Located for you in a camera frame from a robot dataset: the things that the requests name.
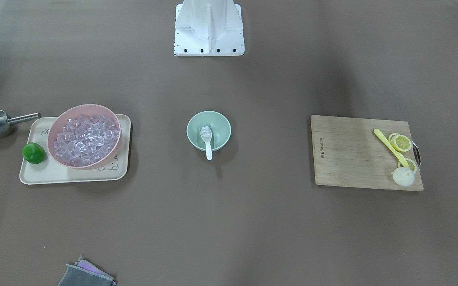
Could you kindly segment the mint green bowl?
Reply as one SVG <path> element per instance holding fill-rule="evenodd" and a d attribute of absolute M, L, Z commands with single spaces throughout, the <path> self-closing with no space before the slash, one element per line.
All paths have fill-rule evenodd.
<path fill-rule="evenodd" d="M 219 112 L 208 110 L 195 114 L 187 124 L 187 138 L 195 148 L 205 151 L 205 142 L 200 135 L 201 128 L 205 126 L 208 126 L 212 132 L 212 151 L 220 150 L 227 144 L 231 137 L 229 120 Z"/>

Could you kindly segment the grey purple folded cloth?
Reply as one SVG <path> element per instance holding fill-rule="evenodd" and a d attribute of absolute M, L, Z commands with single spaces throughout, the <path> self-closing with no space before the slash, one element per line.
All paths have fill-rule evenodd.
<path fill-rule="evenodd" d="M 116 286 L 117 282 L 108 273 L 86 259 L 79 259 L 72 265 L 66 264 L 66 272 L 59 286 Z"/>

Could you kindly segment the lemon slice upper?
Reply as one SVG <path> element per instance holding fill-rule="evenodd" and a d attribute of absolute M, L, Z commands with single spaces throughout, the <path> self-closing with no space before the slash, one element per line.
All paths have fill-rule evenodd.
<path fill-rule="evenodd" d="M 398 152 L 408 152 L 412 149 L 412 141 L 409 137 L 399 134 L 392 133 L 388 136 L 388 141 L 392 147 Z"/>

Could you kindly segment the green lime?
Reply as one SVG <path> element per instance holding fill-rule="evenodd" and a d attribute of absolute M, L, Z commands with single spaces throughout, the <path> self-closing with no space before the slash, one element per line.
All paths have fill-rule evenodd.
<path fill-rule="evenodd" d="M 46 160 L 46 151 L 44 148 L 35 143 L 27 143 L 21 150 L 23 158 L 30 164 L 40 164 Z"/>

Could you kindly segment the bamboo cutting board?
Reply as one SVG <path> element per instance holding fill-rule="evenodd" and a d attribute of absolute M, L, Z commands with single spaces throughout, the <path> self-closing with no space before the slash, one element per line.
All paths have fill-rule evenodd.
<path fill-rule="evenodd" d="M 374 134 L 398 133 L 412 138 L 409 123 L 343 116 L 311 116 L 313 174 L 317 185 L 420 192 L 419 172 L 411 186 L 393 181 L 398 159 Z"/>

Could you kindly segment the cream rectangular tray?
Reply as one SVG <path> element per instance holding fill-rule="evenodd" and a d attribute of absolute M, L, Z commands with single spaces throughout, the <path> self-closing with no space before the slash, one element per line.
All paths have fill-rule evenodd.
<path fill-rule="evenodd" d="M 38 185 L 121 179 L 128 170 L 132 123 L 126 115 L 118 114 L 117 118 L 122 125 L 122 146 L 111 161 L 108 161 L 105 165 L 94 170 L 73 170 L 60 165 L 46 151 L 46 159 L 40 164 L 31 164 L 23 159 L 19 172 L 20 181 L 27 185 Z"/>

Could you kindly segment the white ceramic spoon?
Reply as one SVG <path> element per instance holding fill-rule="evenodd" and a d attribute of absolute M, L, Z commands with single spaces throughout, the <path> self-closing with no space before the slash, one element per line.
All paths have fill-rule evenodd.
<path fill-rule="evenodd" d="M 202 138 L 203 142 L 205 143 L 206 158 L 208 160 L 212 160 L 213 159 L 212 147 L 211 147 L 212 135 L 209 138 L 203 138 L 203 137 L 201 137 L 201 138 Z"/>

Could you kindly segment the clear ice cubes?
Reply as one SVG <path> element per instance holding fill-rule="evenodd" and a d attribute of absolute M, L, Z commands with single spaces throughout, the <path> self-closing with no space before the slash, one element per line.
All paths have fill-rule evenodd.
<path fill-rule="evenodd" d="M 68 119 L 53 142 L 53 154 L 73 167 L 95 164 L 115 147 L 121 131 L 115 119 L 102 114 L 80 114 Z"/>

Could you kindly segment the pink bowl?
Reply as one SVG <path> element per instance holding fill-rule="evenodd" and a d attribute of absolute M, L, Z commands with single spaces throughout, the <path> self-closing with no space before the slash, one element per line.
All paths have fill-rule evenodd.
<path fill-rule="evenodd" d="M 60 165 L 94 170 L 111 161 L 125 134 L 112 110 L 84 104 L 66 110 L 56 119 L 49 129 L 47 149 Z"/>

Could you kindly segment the single clear ice cube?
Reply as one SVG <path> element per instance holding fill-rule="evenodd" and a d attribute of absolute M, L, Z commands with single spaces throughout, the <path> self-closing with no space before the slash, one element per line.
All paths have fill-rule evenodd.
<path fill-rule="evenodd" d="M 203 138 L 209 138 L 212 135 L 211 129 L 208 126 L 204 126 L 201 128 L 201 137 Z"/>

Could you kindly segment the yellow plastic spoon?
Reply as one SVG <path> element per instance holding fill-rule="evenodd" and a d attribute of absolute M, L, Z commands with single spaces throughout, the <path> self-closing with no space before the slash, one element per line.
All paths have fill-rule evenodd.
<path fill-rule="evenodd" d="M 393 148 L 389 140 L 384 136 L 380 129 L 374 129 L 373 133 L 392 152 L 392 154 L 394 154 L 396 159 L 398 159 L 398 161 L 403 167 L 409 168 L 409 163 L 404 157 L 404 155 L 398 152 L 395 148 Z"/>

